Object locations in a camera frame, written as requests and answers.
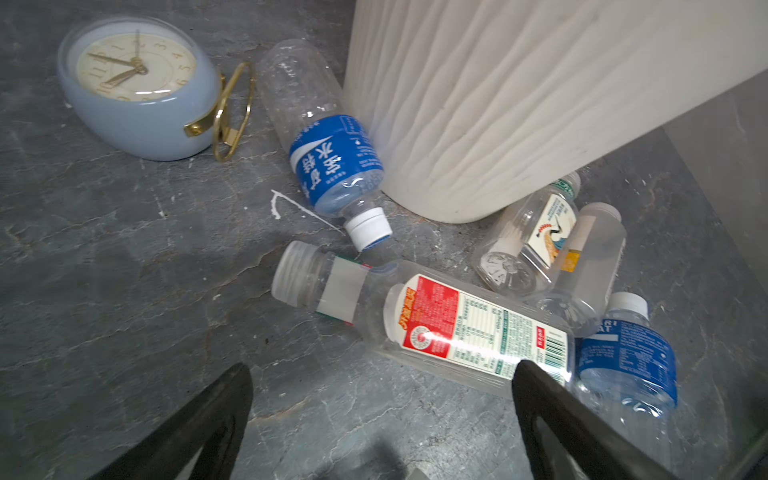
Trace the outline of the crane label green cap bottle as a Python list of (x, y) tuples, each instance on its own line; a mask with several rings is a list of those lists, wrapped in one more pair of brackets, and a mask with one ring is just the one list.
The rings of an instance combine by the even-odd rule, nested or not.
[(470, 258), (491, 290), (523, 297), (555, 281), (553, 264), (576, 224), (580, 187), (574, 171), (502, 211)]

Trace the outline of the clear bottle yellow label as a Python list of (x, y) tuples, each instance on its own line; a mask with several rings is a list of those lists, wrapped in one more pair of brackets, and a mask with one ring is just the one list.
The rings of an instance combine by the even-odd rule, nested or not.
[(555, 260), (556, 280), (529, 302), (562, 318), (576, 337), (595, 333), (613, 290), (626, 237), (615, 207), (603, 202), (585, 205)]

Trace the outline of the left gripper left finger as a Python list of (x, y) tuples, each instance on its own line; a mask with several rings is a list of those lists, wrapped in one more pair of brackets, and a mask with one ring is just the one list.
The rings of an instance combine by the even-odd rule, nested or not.
[(231, 477), (253, 400), (250, 370), (236, 363), (149, 436), (92, 477), (175, 479), (190, 461), (191, 479)]

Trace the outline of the small blue label bottle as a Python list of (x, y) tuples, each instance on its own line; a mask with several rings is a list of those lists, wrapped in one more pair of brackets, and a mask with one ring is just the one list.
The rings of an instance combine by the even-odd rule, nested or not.
[(601, 315), (582, 300), (574, 309), (577, 397), (624, 439), (671, 468), (676, 358), (670, 343), (651, 327), (647, 301), (618, 292), (609, 296)]

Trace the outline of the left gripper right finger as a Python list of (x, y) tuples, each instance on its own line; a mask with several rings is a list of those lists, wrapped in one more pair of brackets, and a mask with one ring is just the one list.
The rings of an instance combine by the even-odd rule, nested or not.
[(525, 451), (536, 479), (571, 479), (571, 457), (590, 479), (673, 479), (536, 363), (523, 360), (511, 381)]

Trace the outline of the blue label bottle near bin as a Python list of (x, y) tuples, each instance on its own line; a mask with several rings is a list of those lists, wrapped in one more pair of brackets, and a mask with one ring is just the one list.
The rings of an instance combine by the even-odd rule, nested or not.
[(377, 205), (385, 172), (364, 127), (343, 100), (325, 58), (302, 39), (282, 41), (257, 65), (257, 88), (304, 197), (343, 221), (362, 252), (392, 235)]

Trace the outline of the red green label bottle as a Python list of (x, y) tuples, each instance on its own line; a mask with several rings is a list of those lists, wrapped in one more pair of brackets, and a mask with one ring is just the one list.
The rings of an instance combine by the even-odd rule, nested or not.
[(353, 325), (383, 356), (499, 397), (512, 396), (522, 360), (565, 388), (575, 379), (574, 335), (563, 319), (411, 261), (369, 267), (293, 241), (271, 293)]

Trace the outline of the light blue alarm clock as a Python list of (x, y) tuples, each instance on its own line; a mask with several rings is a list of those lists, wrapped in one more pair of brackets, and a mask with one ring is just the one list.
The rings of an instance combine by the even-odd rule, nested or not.
[(246, 126), (230, 122), (238, 84), (256, 93), (252, 63), (231, 75), (174, 25), (152, 17), (111, 16), (74, 27), (57, 53), (57, 76), (82, 122), (109, 145), (168, 162), (210, 149), (218, 162), (236, 152)]

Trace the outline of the cream ribbed trash bin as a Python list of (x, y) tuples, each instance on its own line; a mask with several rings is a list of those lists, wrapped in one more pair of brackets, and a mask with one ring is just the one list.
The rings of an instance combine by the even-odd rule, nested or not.
[(456, 224), (766, 67), (763, 1), (360, 1), (344, 92), (383, 192)]

